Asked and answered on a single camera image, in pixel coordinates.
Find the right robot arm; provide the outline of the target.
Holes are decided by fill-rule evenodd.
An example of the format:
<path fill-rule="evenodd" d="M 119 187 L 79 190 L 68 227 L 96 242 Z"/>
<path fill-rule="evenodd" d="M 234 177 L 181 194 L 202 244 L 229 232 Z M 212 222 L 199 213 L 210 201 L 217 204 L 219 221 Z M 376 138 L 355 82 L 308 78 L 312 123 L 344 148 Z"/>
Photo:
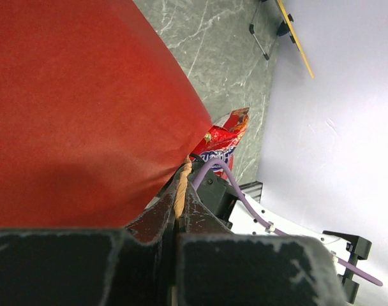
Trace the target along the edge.
<path fill-rule="evenodd" d="M 216 157 L 202 158 L 194 153 L 191 181 L 201 202 L 228 229 L 236 234 L 264 236 L 297 235 L 321 241 L 330 252 L 337 275 L 347 295 L 348 303 L 354 303 L 359 284 L 358 276 L 376 286 L 382 281 L 357 267 L 358 261 L 367 260 L 371 241 L 353 234 L 335 231 L 315 232 L 266 209 L 253 194 L 262 193 L 262 183 L 239 185 L 227 164 Z"/>

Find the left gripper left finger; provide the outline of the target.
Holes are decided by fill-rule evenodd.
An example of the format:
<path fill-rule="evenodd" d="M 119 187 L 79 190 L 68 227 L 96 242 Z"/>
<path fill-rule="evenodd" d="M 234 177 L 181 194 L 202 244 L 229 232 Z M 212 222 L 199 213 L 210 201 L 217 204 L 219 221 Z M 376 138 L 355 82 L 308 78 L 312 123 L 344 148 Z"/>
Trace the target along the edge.
<path fill-rule="evenodd" d="M 0 305 L 170 305 L 184 291 L 182 172 L 116 227 L 0 228 Z"/>

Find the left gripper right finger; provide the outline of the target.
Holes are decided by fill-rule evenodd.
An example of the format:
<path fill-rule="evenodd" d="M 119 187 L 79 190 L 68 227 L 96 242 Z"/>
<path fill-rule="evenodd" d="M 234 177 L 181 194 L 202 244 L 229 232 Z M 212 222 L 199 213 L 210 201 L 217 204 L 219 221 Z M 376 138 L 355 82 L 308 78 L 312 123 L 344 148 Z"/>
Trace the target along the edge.
<path fill-rule="evenodd" d="M 346 305 L 316 239 L 195 233 L 177 239 L 178 305 Z"/>

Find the aluminium rail frame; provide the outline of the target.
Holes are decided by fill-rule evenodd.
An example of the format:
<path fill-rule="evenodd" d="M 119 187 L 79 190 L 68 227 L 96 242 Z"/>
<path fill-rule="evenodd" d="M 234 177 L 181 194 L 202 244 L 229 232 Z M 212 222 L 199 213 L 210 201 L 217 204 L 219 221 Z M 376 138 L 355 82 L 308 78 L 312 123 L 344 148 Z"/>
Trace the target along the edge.
<path fill-rule="evenodd" d="M 249 182 L 239 186 L 240 190 L 249 195 L 257 203 L 260 203 L 262 197 L 263 183 L 259 181 Z"/>

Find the red paper bag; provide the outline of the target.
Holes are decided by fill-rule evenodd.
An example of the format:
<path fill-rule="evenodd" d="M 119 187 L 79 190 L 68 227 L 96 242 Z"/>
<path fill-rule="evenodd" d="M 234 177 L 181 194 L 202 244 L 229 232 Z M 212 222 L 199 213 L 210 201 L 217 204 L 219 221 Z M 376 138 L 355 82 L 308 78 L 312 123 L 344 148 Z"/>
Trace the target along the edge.
<path fill-rule="evenodd" d="M 122 226 L 210 127 L 133 1 L 0 1 L 0 228 Z"/>

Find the red snack bag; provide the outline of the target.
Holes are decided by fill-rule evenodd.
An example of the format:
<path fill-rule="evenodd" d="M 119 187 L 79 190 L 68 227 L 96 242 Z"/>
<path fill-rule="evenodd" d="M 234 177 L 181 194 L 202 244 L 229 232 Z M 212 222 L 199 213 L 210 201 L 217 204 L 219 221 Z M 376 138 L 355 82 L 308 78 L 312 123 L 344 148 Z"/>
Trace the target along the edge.
<path fill-rule="evenodd" d="M 234 150 L 248 128 L 249 110 L 248 107 L 240 108 L 220 117 L 192 153 L 205 162 L 212 158 L 221 159 L 232 170 Z"/>

